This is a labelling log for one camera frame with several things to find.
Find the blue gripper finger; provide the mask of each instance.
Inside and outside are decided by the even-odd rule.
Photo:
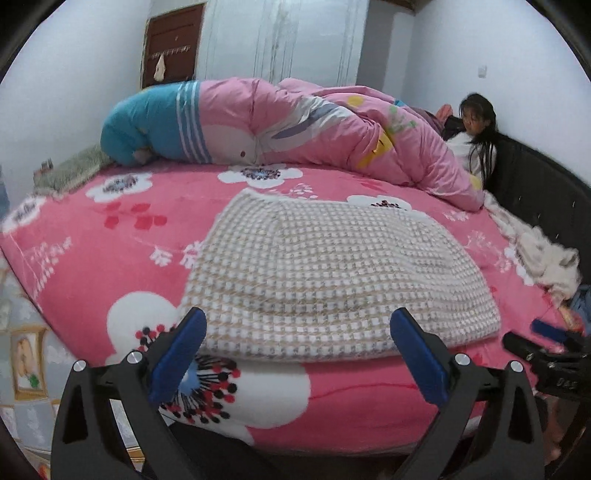
[[[192,308],[177,330],[168,350],[152,370],[148,401],[154,407],[174,397],[207,333],[205,314],[200,309]]]
[[[439,408],[444,406],[449,399],[449,375],[425,341],[424,336],[429,334],[423,332],[407,309],[398,309],[390,317],[390,335],[425,401]]]
[[[563,345],[568,340],[566,330],[554,327],[540,319],[531,322],[531,331]]]

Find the white shirt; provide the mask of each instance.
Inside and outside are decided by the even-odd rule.
[[[462,165],[464,170],[471,173],[482,181],[482,170],[480,169],[480,157],[478,152],[474,151],[476,145],[472,145],[472,138],[466,132],[461,132],[455,137],[450,138],[446,144]],[[496,164],[496,148],[492,149],[492,169],[495,169]]]

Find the black headboard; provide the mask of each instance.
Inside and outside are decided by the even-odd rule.
[[[584,283],[591,283],[591,187],[546,155],[501,135],[487,185],[502,207],[553,242],[579,251]]]

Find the blue comforter section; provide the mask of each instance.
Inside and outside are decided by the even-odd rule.
[[[100,147],[128,167],[156,156],[211,163],[199,121],[199,87],[200,82],[155,86],[119,102],[103,124]]]

